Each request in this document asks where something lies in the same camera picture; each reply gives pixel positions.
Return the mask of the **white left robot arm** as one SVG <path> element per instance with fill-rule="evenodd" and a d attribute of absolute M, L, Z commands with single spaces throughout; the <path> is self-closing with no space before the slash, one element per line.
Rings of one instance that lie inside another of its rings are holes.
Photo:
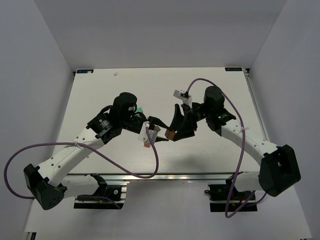
<path fill-rule="evenodd" d="M 112 105 L 104 107 L 71 143 L 50 159 L 37 166 L 27 165 L 23 172 L 27 188 L 41 205 L 50 210 L 64 198 L 107 199 L 114 193 L 97 173 L 71 176 L 69 173 L 91 153 L 105 146 L 122 130 L 139 134 L 139 140 L 153 145 L 164 141 L 158 136 L 161 128 L 169 127 L 157 117 L 137 112 L 137 97 L 122 92 Z"/>

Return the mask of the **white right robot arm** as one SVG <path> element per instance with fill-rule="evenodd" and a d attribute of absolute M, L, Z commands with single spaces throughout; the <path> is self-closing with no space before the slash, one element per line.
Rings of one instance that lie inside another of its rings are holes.
<path fill-rule="evenodd" d="M 197 123 L 205 120 L 210 130 L 244 148 L 260 166 L 259 171 L 239 173 L 234 184 L 238 192 L 264 191 L 276 197 L 301 180 L 294 149 L 287 144 L 278 146 L 245 129 L 225 108 L 225 97 L 219 87 L 207 87 L 203 103 L 193 102 L 181 90 L 175 90 L 173 95 L 182 100 L 182 105 L 174 106 L 173 119 L 165 133 L 167 139 L 176 142 L 193 137 Z"/>

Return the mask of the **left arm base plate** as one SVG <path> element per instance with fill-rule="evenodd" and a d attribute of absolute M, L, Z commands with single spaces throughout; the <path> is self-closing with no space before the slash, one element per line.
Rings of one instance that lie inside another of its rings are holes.
<path fill-rule="evenodd" d="M 74 209 L 120 210 L 124 206 L 128 181 L 108 180 L 105 188 L 92 195 L 80 195 L 74 200 Z"/>

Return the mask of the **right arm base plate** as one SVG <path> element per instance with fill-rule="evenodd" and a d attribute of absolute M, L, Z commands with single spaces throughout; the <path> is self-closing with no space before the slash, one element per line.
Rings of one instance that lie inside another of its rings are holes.
<path fill-rule="evenodd" d="M 225 211 L 229 187 L 226 184 L 210 184 L 204 194 L 209 197 L 209 206 L 212 213 L 222 213 Z M 235 188 L 229 201 L 229 212 L 234 212 L 250 196 L 250 191 L 238 192 Z M 257 212 L 255 204 L 256 196 L 253 195 L 240 212 Z"/>

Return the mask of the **brown wood block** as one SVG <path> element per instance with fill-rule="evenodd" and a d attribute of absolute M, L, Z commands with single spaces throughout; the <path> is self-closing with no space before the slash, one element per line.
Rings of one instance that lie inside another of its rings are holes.
<path fill-rule="evenodd" d="M 175 135 L 176 135 L 176 132 L 174 130 L 167 129 L 165 132 L 165 137 L 170 141 L 174 141 Z"/>

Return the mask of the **green rectangular wood block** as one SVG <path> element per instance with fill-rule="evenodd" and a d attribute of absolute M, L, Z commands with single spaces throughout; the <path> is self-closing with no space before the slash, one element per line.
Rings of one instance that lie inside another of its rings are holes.
<path fill-rule="evenodd" d="M 143 113 L 143 109 L 142 109 L 141 107 L 139 107 L 139 108 L 136 109 L 135 112 L 136 112 L 136 113 Z"/>

